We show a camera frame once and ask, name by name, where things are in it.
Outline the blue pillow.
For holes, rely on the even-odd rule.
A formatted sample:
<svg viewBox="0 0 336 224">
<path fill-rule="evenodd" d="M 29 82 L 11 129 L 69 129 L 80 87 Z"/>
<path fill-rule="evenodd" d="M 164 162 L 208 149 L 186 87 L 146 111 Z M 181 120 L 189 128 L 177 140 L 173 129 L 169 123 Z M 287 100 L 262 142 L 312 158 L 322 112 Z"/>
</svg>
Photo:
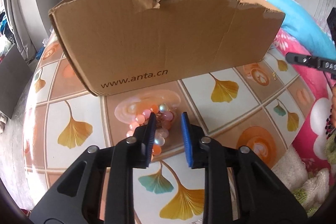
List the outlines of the blue pillow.
<svg viewBox="0 0 336 224">
<path fill-rule="evenodd" d="M 285 14 L 281 28 L 312 55 L 335 59 L 335 45 L 314 18 L 295 0 L 265 0 Z"/>
</svg>

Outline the white fluffy towel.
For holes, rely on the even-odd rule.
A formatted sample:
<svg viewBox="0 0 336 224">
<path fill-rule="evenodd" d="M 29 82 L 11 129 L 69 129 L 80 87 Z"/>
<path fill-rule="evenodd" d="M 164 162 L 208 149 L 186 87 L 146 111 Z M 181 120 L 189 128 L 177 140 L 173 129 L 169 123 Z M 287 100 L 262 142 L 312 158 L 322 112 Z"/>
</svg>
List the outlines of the white fluffy towel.
<svg viewBox="0 0 336 224">
<path fill-rule="evenodd" d="M 273 166 L 272 172 L 292 193 L 317 173 L 309 173 L 294 147 L 289 147 L 284 156 Z"/>
</svg>

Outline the patterned tile table mat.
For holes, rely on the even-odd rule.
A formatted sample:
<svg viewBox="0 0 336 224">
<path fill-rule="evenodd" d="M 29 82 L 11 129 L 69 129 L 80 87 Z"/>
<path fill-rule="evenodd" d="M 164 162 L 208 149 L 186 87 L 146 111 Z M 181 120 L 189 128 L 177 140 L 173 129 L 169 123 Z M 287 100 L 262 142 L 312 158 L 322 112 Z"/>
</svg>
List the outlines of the patterned tile table mat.
<svg viewBox="0 0 336 224">
<path fill-rule="evenodd" d="M 91 145 L 117 144 L 151 106 L 170 114 L 160 127 L 155 158 L 133 173 L 137 223 L 197 223 L 202 170 L 187 166 L 181 114 L 227 147 L 250 146 L 273 166 L 293 142 L 309 112 L 294 91 L 314 95 L 284 56 L 271 48 L 259 63 L 208 73 L 109 97 L 85 91 L 55 35 L 46 42 L 30 86 L 23 144 L 30 197 L 36 205 Z"/>
</svg>

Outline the pink floral blanket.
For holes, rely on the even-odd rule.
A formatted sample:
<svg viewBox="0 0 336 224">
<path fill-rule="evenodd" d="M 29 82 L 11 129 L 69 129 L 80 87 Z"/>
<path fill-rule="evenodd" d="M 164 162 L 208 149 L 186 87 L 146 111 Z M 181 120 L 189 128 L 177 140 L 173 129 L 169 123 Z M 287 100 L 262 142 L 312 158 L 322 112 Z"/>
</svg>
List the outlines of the pink floral blanket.
<svg viewBox="0 0 336 224">
<path fill-rule="evenodd" d="M 294 91 L 294 98 L 298 99 L 299 106 L 307 106 L 309 112 L 293 142 L 293 147 L 305 163 L 308 172 L 317 173 L 327 168 L 333 184 L 335 172 L 331 170 L 331 165 L 325 156 L 325 145 L 330 131 L 325 127 L 332 106 L 332 91 L 329 83 L 335 83 L 335 81 L 328 80 L 322 71 L 299 65 L 293 67 L 315 98 L 311 101 L 308 92 L 303 88 L 297 88 Z"/>
</svg>

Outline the brown cardboard box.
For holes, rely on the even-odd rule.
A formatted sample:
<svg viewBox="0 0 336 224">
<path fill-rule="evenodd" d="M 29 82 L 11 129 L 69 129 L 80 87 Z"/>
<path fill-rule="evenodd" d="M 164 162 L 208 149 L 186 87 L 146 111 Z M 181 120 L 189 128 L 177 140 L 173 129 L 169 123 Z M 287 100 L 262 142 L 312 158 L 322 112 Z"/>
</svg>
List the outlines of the brown cardboard box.
<svg viewBox="0 0 336 224">
<path fill-rule="evenodd" d="M 63 0 L 49 17 L 86 90 L 111 96 L 256 63 L 285 15 L 265 0 Z"/>
</svg>

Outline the dark side table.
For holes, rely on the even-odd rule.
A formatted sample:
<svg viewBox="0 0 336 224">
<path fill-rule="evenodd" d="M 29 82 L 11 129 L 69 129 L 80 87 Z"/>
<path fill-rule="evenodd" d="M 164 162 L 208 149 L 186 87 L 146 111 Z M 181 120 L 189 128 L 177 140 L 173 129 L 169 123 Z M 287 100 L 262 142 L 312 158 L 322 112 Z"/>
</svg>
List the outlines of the dark side table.
<svg viewBox="0 0 336 224">
<path fill-rule="evenodd" d="M 12 46 L 0 64 L 0 108 L 7 118 L 12 118 L 18 100 L 32 75 L 32 70 L 17 47 Z"/>
</svg>

